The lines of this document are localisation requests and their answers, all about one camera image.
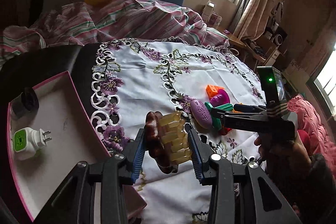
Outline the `dark jacket right forearm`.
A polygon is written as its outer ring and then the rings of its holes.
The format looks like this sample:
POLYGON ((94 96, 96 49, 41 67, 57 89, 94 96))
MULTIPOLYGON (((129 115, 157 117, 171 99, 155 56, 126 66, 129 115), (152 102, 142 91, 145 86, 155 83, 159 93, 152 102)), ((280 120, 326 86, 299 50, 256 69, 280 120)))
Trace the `dark jacket right forearm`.
POLYGON ((290 197, 302 223, 335 223, 335 179, 322 154, 310 159, 308 172, 296 178, 290 197))

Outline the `person's right hand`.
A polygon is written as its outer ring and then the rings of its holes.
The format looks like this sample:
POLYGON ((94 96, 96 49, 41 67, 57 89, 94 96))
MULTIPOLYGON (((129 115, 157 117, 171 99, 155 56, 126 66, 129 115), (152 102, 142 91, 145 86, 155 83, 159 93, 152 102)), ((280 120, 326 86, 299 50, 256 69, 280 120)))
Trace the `person's right hand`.
POLYGON ((308 177, 311 159, 298 134, 294 141, 284 145, 271 145, 270 141, 270 135, 259 136, 254 145, 258 146, 261 159, 266 162, 270 179, 287 201, 294 203, 305 188, 303 182, 308 177))

